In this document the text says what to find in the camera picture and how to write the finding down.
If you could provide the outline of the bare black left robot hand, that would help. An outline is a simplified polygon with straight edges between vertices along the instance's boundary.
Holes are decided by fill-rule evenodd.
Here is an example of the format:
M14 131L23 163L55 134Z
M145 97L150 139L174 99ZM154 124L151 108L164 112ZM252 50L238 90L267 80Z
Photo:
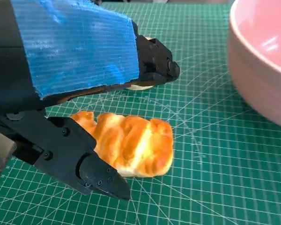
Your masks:
M90 0L0 0L0 174L15 156L82 194L129 200L127 182L95 153L95 139L45 109L179 74L158 39Z

